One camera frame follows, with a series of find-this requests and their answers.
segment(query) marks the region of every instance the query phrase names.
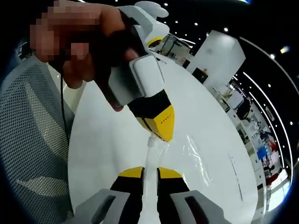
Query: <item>black ceiling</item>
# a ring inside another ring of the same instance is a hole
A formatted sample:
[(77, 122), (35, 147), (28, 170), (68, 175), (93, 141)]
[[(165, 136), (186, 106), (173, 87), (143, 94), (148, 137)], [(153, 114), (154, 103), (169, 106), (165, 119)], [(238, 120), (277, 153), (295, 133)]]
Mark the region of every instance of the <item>black ceiling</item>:
[[(137, 0), (87, 0), (114, 6), (133, 5)], [(277, 60), (299, 87), (299, 46), (297, 44), (299, 21), (298, 7), (294, 0), (252, 0), (246, 4), (237, 0), (153, 0), (166, 8), (170, 15), (158, 19), (166, 22), (170, 32), (177, 32), (177, 36), (195, 42), (199, 45), (211, 30), (224, 32), (229, 29), (228, 35), (238, 38), (246, 60), (238, 71), (239, 81), (244, 91), (250, 90), (261, 104), (266, 104), (266, 98), (242, 74), (243, 71), (252, 77), (268, 95), (276, 107), (285, 125), (291, 142), (293, 161), (296, 162), (299, 152), (296, 145), (299, 139), (299, 95), (290, 80), (281, 69), (264, 53), (239, 39), (243, 37), (269, 54), (275, 54)], [(290, 46), (290, 51), (284, 54), (280, 49)], [(284, 131), (275, 115), (273, 125), (278, 125), (278, 134), (283, 148), (284, 157), (290, 159)]]

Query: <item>gray mesh fabric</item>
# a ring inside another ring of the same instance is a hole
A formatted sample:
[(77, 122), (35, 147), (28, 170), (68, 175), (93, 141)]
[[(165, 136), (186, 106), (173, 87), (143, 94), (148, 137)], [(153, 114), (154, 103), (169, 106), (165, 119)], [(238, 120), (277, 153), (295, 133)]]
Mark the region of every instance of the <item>gray mesh fabric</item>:
[[(70, 136), (74, 114), (66, 103), (64, 109)], [(16, 197), (37, 223), (73, 217), (60, 93), (34, 56), (1, 86), (0, 157)]]

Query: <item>pixelated hand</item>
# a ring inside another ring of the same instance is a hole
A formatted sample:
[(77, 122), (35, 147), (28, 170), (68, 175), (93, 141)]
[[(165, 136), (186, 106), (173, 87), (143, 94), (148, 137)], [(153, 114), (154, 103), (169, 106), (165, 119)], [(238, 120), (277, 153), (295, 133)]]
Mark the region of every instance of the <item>pixelated hand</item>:
[[(64, 80), (70, 88), (77, 89), (82, 85), (83, 80), (87, 82), (94, 80), (93, 58), (89, 52), (89, 43), (68, 43), (68, 37), (71, 32), (85, 32), (94, 29), (95, 26), (99, 26), (100, 31), (107, 37), (115, 31), (125, 29), (120, 11), (113, 6), (66, 0), (55, 1), (54, 7), (49, 7), (48, 11), (36, 20), (36, 24), (30, 26), (30, 46), (38, 59), (49, 62), (54, 59), (54, 56), (59, 55), (61, 49), (70, 45), (71, 59), (65, 61), (63, 65)], [(122, 56), (123, 61), (131, 61), (135, 58), (137, 54), (132, 49), (127, 49)], [(107, 66), (109, 68), (104, 68), (100, 76), (110, 75), (111, 66), (108, 64)], [(111, 103), (105, 84), (103, 88), (99, 83), (98, 85), (111, 106), (116, 111), (121, 110)]]

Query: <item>glossy white surface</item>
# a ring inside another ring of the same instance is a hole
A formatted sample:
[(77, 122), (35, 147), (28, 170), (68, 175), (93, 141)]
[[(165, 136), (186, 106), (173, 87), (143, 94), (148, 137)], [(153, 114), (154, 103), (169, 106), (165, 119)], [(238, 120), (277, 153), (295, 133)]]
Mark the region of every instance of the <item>glossy white surface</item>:
[[(257, 204), (256, 179), (235, 126), (188, 71), (162, 59), (167, 62), (160, 66), (176, 119), (174, 138), (168, 148), (162, 144), (159, 163), (178, 171), (190, 190), (199, 190), (219, 205), (228, 221), (250, 224)], [(114, 112), (97, 85), (88, 83), (69, 150), (73, 208), (100, 189), (109, 189), (123, 170), (144, 166), (149, 136), (127, 107)]]

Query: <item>black cable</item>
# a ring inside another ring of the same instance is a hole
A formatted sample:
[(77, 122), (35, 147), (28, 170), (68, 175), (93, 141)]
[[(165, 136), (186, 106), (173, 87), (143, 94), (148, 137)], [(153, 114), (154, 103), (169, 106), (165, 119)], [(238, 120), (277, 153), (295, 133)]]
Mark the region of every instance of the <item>black cable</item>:
[(62, 113), (62, 119), (64, 120), (64, 131), (65, 131), (65, 135), (66, 135), (67, 144), (70, 145), (70, 138), (67, 133), (66, 120), (65, 120), (63, 83), (64, 83), (63, 75), (60, 75), (61, 113)]

